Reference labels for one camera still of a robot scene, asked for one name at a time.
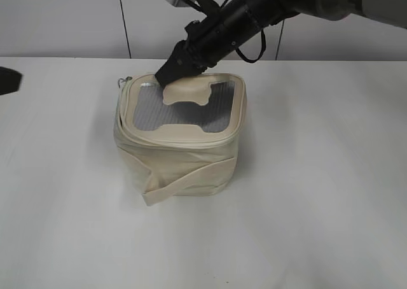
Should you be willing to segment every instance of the white wall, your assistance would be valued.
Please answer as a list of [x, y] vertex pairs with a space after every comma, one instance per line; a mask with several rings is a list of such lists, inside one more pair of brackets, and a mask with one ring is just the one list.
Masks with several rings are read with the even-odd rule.
[[281, 60], [407, 60], [407, 30], [357, 15], [286, 21]]
[[128, 57], [118, 0], [0, 0], [0, 56]]
[[[164, 0], [123, 0], [133, 57], [165, 59], [204, 16]], [[280, 26], [269, 27], [264, 59], [274, 59]], [[258, 55], [259, 36], [242, 49]], [[119, 0], [0, 0], [0, 56], [128, 57]], [[232, 54], [229, 59], [238, 59]], [[361, 17], [287, 21], [282, 60], [407, 60], [407, 31]]]

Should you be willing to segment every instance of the beige fabric bag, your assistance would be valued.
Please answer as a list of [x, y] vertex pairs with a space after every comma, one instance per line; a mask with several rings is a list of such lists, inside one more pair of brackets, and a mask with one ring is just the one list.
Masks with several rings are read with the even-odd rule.
[[146, 204], [222, 191], [235, 170], [245, 111], [245, 84], [238, 76], [186, 78], [164, 91], [153, 75], [128, 78], [121, 88], [114, 139]]

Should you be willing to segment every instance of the bag lid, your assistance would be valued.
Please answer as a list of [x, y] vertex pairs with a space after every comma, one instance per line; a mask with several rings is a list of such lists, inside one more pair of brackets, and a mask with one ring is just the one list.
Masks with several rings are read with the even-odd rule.
[[149, 74], [126, 83], [119, 116], [123, 132], [136, 143], [214, 146], [237, 135], [245, 107], [245, 83], [238, 76], [204, 74], [162, 89]]

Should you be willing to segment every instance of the zipper pull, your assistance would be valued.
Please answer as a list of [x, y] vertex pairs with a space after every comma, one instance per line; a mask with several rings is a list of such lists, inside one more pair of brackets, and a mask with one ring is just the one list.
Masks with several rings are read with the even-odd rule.
[[119, 89], [121, 90], [121, 84], [122, 84], [122, 83], [127, 83], [127, 82], [129, 82], [129, 81], [131, 81], [131, 80], [133, 80], [132, 77], [126, 77], [125, 79], [120, 78], [120, 79], [117, 81], [117, 85], [119, 86]]

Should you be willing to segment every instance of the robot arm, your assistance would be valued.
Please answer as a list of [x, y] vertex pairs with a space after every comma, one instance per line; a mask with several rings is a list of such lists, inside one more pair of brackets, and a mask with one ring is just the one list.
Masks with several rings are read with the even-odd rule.
[[300, 13], [327, 20], [341, 20], [355, 13], [407, 27], [407, 0], [232, 0], [222, 7], [213, 0], [167, 1], [173, 6], [191, 6], [207, 17], [186, 26], [188, 38], [177, 43], [168, 61], [156, 73], [163, 87], [214, 67], [259, 32], [265, 46], [265, 27]]

